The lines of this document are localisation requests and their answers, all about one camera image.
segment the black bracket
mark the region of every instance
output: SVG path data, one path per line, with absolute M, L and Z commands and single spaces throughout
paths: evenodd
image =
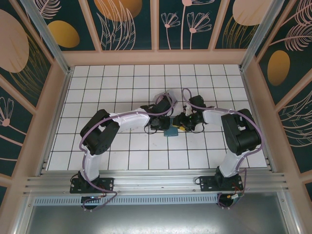
M 102 187 L 106 190 L 112 191 L 114 189 L 114 178 L 98 178 L 97 182 L 94 184 L 100 188 Z M 82 184 L 80 178 L 72 179 L 69 192 L 71 194 L 100 194 L 102 193 L 102 191 L 92 186 L 85 186 L 85 184 Z
M 235 191 L 235 185 L 238 189 L 243 190 L 242 178 L 238 175 L 236 180 L 233 181 L 235 185 L 219 187 L 217 180 L 214 175 L 212 176 L 200 176 L 197 181 L 200 185 L 200 190 L 202 192 L 221 192 L 221 191 Z

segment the yellow object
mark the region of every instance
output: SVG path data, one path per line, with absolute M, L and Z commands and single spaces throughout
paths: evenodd
M 69 23 L 56 20 L 48 24 L 55 41 L 58 45 L 73 48 L 80 42 L 80 38 L 76 29 Z
M 260 24 L 272 0 L 235 0 L 234 20 L 244 26 Z
M 136 17 L 142 9 L 142 0 L 94 0 L 98 10 L 106 18 L 114 21 L 125 21 L 125 17 L 122 18 L 122 8 L 119 2 L 121 2 L 125 12 L 128 9 L 132 17 Z
M 290 65 L 291 61 L 286 52 L 282 50 L 275 51 L 272 54 L 268 64 L 269 82 L 274 86 L 278 86 L 283 83 L 288 75 Z
M 0 32 L 0 67 L 8 72 L 20 72 L 29 57 L 27 34 L 12 15 L 1 9 Z

